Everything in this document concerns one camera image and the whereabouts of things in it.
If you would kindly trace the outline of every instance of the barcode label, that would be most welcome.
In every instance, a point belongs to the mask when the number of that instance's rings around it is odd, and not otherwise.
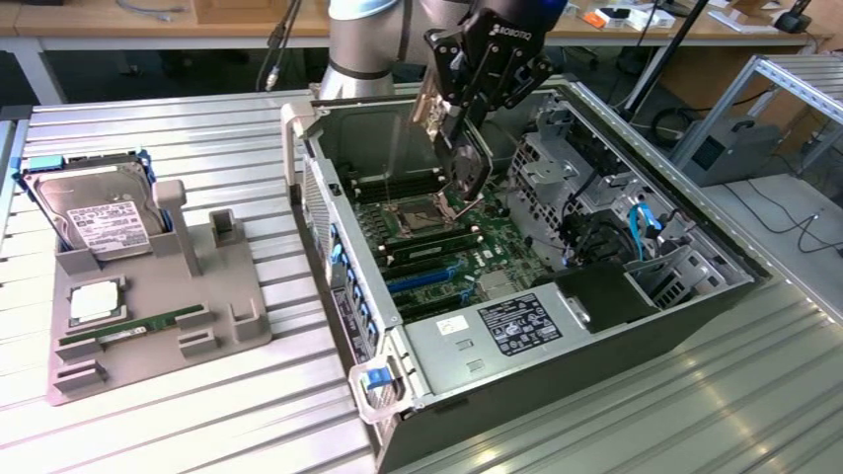
[[[67,215],[95,254],[150,245],[144,222],[131,200],[72,209]]]

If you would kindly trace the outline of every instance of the white cable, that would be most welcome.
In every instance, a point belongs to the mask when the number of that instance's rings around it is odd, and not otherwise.
[[[187,12],[187,8],[182,6],[174,6],[168,8],[144,8],[132,5],[127,2],[127,0],[115,0],[118,6],[124,10],[138,13],[139,15],[147,15],[148,17],[158,18],[163,22],[171,22],[172,16],[167,13],[184,13]]]

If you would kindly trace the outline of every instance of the side panel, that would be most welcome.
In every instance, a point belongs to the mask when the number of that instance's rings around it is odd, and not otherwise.
[[[737,304],[754,287],[745,284],[685,313],[659,318],[516,372],[467,396],[428,407],[398,423],[378,455],[378,472],[391,472],[661,356]]]

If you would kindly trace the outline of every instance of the aluminum extrusion table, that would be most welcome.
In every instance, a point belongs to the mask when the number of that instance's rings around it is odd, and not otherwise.
[[[246,221],[274,341],[51,407],[44,394],[55,237],[36,206],[7,183],[0,197],[0,215],[11,210],[0,225],[6,472],[163,473],[198,467],[263,472],[270,466],[272,472],[372,471],[370,439],[287,201],[279,110],[290,97],[39,108],[7,133],[12,154],[26,156],[144,146],[158,177],[184,182],[188,225],[207,221],[215,208],[234,209]],[[11,127],[7,122],[0,132]]]
[[[190,189],[188,220],[216,206],[235,209],[247,219],[276,337],[263,348],[51,407],[54,234],[28,200],[4,187],[4,472],[371,473],[370,442],[282,178],[278,109],[295,96],[46,107],[18,128],[0,123],[0,152],[87,153],[143,144],[158,174]],[[779,279],[670,354],[400,474],[827,473],[843,464],[842,447],[843,331]]]
[[[779,90],[787,90],[841,125],[805,156],[801,172],[843,138],[843,57],[827,54],[754,56],[702,124],[687,134],[674,150],[673,161],[678,168],[682,169],[690,162],[714,124],[729,114],[755,74],[767,77],[779,88],[758,100],[749,112],[750,116],[757,117]]]

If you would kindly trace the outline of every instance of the hard drive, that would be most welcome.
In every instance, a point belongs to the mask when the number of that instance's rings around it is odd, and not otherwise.
[[[34,157],[19,163],[18,182],[39,204],[64,251],[91,249],[110,261],[152,249],[168,230],[152,195],[150,155]]]

